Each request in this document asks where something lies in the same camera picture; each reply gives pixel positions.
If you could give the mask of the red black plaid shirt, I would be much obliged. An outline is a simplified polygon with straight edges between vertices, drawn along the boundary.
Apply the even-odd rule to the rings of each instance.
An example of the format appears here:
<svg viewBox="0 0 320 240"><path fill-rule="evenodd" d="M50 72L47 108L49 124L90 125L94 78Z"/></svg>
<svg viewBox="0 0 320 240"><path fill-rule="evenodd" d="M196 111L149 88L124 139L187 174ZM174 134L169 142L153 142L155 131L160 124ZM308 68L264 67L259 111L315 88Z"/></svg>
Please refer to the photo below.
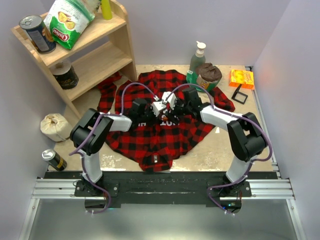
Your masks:
<svg viewBox="0 0 320 240"><path fill-rule="evenodd" d="M186 84L186 76L178 71L154 70L138 76L140 85L128 87L127 80L120 87L113 81L121 79L119 73L98 85L101 93L98 111L107 113L114 107L119 114L121 108L127 111L137 98L153 101L153 94L161 97L179 85ZM137 162L145 172L160 172L172 167L173 160L186 155L200 143L214 128L191 116L183 116L179 124L157 121L156 124L140 123L128 132L111 132L106 144L115 152Z"/></svg>

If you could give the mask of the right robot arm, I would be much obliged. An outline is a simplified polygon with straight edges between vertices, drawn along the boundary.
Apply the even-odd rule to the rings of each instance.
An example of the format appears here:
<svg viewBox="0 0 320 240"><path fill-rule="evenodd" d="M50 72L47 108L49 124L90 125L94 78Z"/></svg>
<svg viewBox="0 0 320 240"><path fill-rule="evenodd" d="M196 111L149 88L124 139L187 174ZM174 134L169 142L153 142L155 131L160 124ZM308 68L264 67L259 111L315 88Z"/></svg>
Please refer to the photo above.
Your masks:
<svg viewBox="0 0 320 240"><path fill-rule="evenodd" d="M167 117L176 122L179 117L190 115L198 121L227 131L234 157L223 176L222 184L210 186L209 190L216 189L224 195L235 196L247 178L254 157L268 146L256 116L251 112L241 115L223 110L214 105L212 98L210 102L202 102L194 87L185 88L182 93L182 99L176 97L174 91L165 92L161 97L164 103L169 104Z"/></svg>

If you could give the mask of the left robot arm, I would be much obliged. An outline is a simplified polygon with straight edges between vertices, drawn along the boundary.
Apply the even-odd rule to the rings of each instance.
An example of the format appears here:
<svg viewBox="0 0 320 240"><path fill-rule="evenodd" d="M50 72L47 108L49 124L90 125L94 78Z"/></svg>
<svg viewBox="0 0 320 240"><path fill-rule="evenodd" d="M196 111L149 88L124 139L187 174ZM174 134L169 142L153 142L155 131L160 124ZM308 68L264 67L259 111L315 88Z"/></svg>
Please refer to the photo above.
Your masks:
<svg viewBox="0 0 320 240"><path fill-rule="evenodd" d="M147 105L145 99L137 98L125 114L88 109L70 133L75 150L69 155L80 155L82 164L80 188L84 188L92 196L106 195L99 151L107 135L110 132L133 131L139 124L154 124L165 108L166 105L160 99Z"/></svg>

